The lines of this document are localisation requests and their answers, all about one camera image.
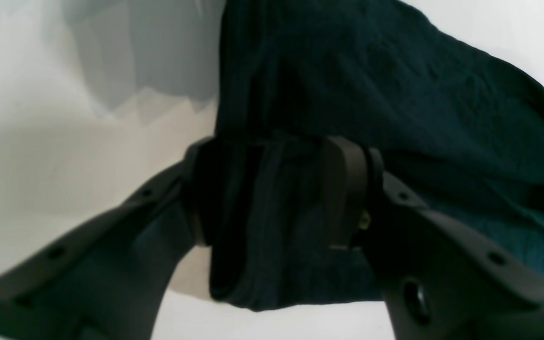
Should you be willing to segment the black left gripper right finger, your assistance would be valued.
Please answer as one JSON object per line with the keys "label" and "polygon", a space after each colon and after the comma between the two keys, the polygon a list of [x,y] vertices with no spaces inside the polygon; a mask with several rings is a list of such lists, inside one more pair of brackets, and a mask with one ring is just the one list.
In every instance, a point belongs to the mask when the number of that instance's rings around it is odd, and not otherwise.
{"label": "black left gripper right finger", "polygon": [[462,222],[431,210],[375,148],[326,137],[326,240],[360,246],[398,340],[544,340],[544,278]]}

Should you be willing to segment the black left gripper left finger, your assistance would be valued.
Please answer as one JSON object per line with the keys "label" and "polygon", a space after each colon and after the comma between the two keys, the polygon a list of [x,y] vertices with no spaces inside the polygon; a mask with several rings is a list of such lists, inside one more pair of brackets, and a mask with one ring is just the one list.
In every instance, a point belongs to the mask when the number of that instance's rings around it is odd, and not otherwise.
{"label": "black left gripper left finger", "polygon": [[210,244],[195,191],[215,152],[213,137],[192,144],[123,204],[0,275],[0,336],[148,340],[178,263]]}

